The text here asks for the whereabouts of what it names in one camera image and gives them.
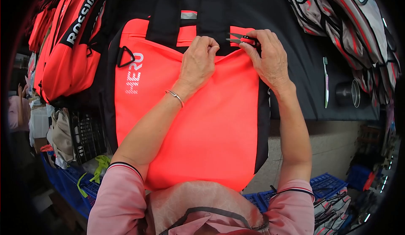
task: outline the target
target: toothbrush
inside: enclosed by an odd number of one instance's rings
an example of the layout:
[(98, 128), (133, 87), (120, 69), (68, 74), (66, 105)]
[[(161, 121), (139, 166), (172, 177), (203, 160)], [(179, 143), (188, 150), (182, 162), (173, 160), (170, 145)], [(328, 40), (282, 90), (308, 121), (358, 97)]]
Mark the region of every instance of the toothbrush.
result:
[(329, 101), (329, 76), (327, 74), (327, 64), (328, 64), (328, 59), (326, 57), (323, 58), (324, 60), (324, 72), (325, 72), (325, 108), (328, 107), (328, 101)]

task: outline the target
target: left hand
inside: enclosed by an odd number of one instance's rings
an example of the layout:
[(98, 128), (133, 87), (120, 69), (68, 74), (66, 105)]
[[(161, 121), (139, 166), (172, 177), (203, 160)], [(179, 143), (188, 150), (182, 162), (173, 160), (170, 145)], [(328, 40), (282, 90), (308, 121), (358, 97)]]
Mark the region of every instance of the left hand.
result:
[(215, 54), (220, 49), (214, 38), (196, 36), (183, 55), (179, 79), (172, 91), (185, 102), (214, 74)]
[(18, 97), (20, 98), (23, 97), (23, 87), (21, 86), (20, 83), (18, 83)]

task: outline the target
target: black cup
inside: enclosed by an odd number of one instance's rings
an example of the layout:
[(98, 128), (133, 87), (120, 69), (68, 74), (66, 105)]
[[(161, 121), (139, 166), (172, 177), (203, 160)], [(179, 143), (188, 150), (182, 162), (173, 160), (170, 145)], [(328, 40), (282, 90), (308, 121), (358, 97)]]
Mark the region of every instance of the black cup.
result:
[(360, 86), (356, 80), (336, 85), (336, 101), (339, 106), (360, 105)]

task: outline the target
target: green strap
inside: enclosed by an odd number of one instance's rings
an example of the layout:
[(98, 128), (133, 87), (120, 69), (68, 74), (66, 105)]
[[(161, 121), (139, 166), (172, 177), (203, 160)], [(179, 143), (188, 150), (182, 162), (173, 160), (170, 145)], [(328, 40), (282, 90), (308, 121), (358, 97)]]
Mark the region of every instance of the green strap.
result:
[(100, 184), (100, 174), (101, 174), (101, 170), (103, 168), (108, 168), (108, 166), (111, 163), (111, 159), (105, 155), (99, 155), (97, 157), (95, 157), (95, 160), (97, 160), (99, 162), (99, 166), (96, 168), (96, 170), (94, 171), (94, 177), (92, 177), (90, 179), (90, 181), (94, 181), (98, 184)]
[(82, 179), (86, 174), (87, 174), (87, 173), (84, 173), (84, 174), (80, 177), (80, 179), (77, 181), (77, 188), (78, 188), (78, 190), (80, 191), (81, 195), (83, 195), (84, 198), (86, 198), (88, 195), (87, 195), (86, 192), (84, 192), (84, 190), (81, 189), (78, 185), (79, 185), (81, 179)]

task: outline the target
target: concrete floor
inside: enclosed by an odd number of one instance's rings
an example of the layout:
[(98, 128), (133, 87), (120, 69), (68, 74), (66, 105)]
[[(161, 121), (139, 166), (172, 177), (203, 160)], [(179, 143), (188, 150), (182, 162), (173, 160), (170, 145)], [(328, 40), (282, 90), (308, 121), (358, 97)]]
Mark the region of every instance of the concrete floor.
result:
[[(364, 122), (307, 122), (312, 146), (311, 178), (329, 173), (346, 179), (350, 161), (356, 152), (356, 138)], [(279, 120), (272, 120), (269, 137), (269, 157), (243, 194), (277, 188), (283, 158), (280, 149)]]

